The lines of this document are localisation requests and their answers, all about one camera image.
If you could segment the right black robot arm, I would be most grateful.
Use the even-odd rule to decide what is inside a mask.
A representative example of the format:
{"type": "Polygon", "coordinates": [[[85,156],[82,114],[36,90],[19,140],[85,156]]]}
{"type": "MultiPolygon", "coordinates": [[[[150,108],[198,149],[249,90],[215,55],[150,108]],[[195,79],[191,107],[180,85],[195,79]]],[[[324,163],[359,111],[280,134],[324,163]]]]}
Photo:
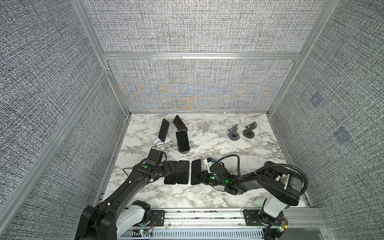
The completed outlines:
{"type": "Polygon", "coordinates": [[[264,221],[277,219],[284,209],[297,206],[309,183],[307,176],[299,168],[271,161],[245,175],[230,174],[222,164],[214,163],[209,171],[201,172],[197,178],[200,183],[211,187],[222,186],[225,193],[234,196],[265,189],[271,196],[264,201],[259,211],[259,216],[264,221]]]}

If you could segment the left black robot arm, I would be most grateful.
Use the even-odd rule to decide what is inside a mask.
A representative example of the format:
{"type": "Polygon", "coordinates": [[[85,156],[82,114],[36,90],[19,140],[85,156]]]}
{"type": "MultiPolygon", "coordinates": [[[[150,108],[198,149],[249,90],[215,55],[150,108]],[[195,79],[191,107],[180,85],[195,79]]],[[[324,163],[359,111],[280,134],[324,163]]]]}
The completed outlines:
{"type": "Polygon", "coordinates": [[[150,180],[166,177],[175,172],[171,161],[146,161],[135,165],[128,179],[105,201],[95,207],[86,207],[80,217],[76,240],[116,240],[130,227],[144,219],[145,209],[134,205],[128,216],[120,219],[126,205],[150,180]]]}

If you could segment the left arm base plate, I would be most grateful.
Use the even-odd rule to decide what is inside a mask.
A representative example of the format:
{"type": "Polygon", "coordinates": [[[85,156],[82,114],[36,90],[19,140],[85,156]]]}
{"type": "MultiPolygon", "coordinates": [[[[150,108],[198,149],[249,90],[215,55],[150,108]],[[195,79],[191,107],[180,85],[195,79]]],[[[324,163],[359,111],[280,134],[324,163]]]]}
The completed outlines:
{"type": "Polygon", "coordinates": [[[134,225],[134,227],[163,227],[165,222],[165,213],[164,210],[152,210],[151,216],[147,222],[139,223],[134,225]]]}

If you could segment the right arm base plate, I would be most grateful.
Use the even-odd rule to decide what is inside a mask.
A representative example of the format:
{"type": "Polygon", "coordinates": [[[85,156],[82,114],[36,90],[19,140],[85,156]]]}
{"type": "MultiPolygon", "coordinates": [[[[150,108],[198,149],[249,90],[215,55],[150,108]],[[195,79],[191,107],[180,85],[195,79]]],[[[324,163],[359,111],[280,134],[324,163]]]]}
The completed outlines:
{"type": "Polygon", "coordinates": [[[261,221],[260,216],[258,214],[259,210],[243,210],[243,216],[248,227],[264,227],[268,226],[261,221]]]}

